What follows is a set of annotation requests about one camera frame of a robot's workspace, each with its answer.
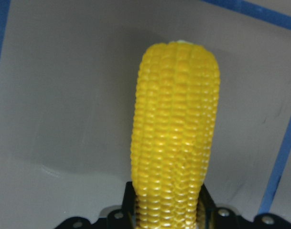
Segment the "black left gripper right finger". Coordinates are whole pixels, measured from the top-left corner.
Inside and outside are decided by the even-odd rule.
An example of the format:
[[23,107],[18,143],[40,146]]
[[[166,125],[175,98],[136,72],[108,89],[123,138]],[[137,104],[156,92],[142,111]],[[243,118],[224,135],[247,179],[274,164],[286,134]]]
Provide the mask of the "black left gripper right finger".
[[291,229],[291,223],[271,213],[256,215],[252,221],[249,221],[231,208],[216,205],[205,185],[202,185],[197,203],[196,227],[198,229]]

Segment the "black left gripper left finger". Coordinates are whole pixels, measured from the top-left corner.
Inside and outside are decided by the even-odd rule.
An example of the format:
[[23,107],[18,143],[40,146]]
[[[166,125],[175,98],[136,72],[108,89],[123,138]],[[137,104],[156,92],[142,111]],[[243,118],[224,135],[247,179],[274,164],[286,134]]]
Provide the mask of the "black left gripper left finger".
[[71,217],[61,222],[57,229],[134,229],[135,228],[135,190],[132,182],[125,185],[123,201],[119,209],[99,217],[94,223],[83,217]]

